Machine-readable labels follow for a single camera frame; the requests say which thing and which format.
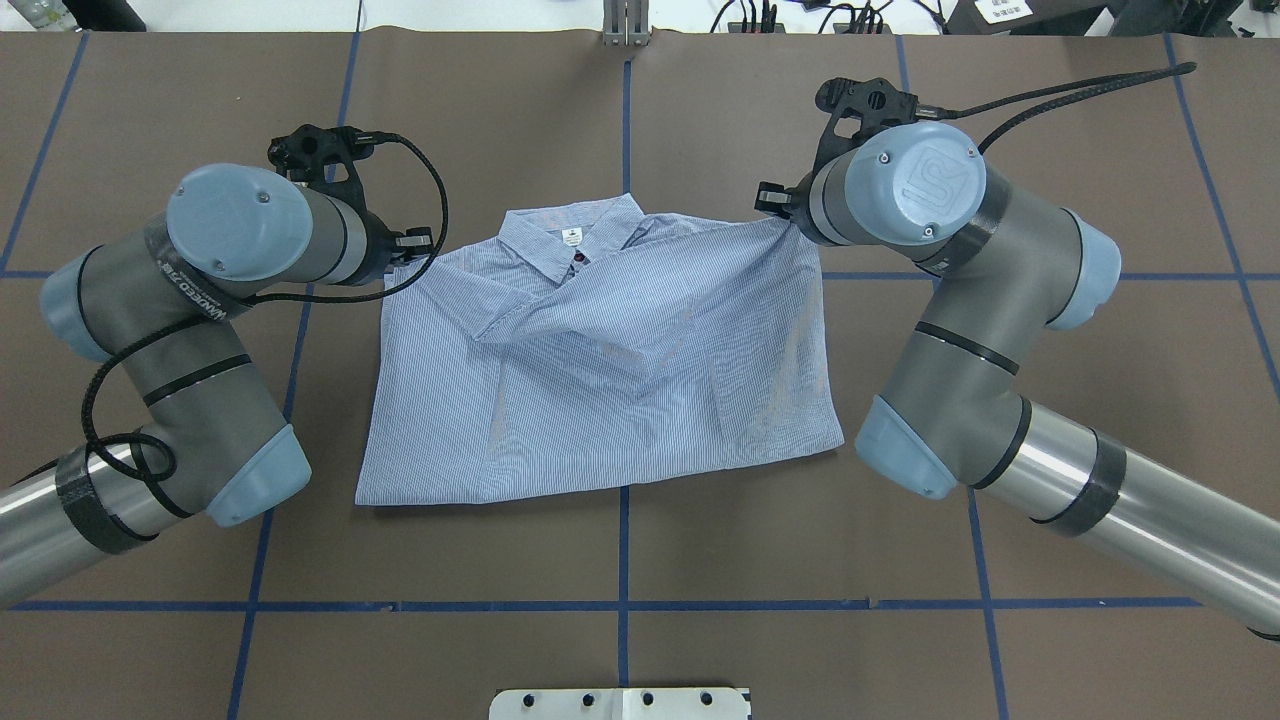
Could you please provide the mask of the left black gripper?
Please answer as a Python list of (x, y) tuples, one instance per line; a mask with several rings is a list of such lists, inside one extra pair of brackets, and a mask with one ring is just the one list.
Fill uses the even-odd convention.
[(426, 258), (436, 256), (436, 237), (429, 225), (406, 231), (387, 231), (380, 237), (384, 268), (407, 266)]

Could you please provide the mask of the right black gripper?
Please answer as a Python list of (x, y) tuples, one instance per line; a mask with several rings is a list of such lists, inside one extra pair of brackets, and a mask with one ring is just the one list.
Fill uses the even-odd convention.
[(812, 179), (795, 186), (763, 181), (756, 187), (754, 209), (792, 223), (812, 223)]

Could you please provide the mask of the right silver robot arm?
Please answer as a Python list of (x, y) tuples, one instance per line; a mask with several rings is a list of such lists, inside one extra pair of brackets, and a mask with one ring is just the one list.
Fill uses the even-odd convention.
[(1112, 296), (1110, 237), (941, 122), (818, 158), (792, 187), (763, 182), (755, 206), (818, 245), (886, 247), (937, 279), (855, 438), (865, 465), (929, 498), (988, 495), (1277, 639), (1272, 518), (1014, 388), (1046, 331), (1078, 328)]

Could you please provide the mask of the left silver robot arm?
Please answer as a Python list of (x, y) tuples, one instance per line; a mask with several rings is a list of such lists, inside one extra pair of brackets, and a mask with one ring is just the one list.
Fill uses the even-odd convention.
[(54, 272), (44, 319), (99, 368), (82, 441), (3, 492), (3, 607), (187, 518), (234, 527), (297, 495), (311, 466), (234, 319), (302, 300), (274, 284), (361, 286), (436, 250), (430, 229), (389, 231), (334, 187), (218, 163)]

